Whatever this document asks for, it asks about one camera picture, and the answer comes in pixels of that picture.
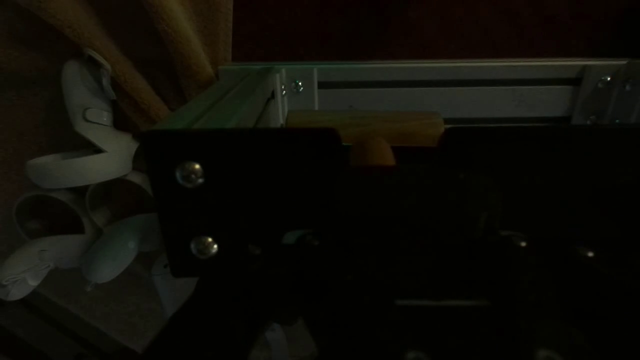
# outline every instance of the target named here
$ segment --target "brown curtain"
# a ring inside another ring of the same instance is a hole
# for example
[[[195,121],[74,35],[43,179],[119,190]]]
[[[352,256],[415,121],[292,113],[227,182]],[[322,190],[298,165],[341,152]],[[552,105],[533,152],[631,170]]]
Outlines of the brown curtain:
[[[128,129],[162,121],[230,62],[232,0],[14,1],[110,62]]]

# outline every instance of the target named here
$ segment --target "dark background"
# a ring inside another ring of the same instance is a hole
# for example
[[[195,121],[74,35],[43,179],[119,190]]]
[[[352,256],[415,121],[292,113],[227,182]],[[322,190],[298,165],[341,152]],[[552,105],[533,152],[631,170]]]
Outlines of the dark background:
[[[640,55],[640,0],[237,0],[234,59]]]

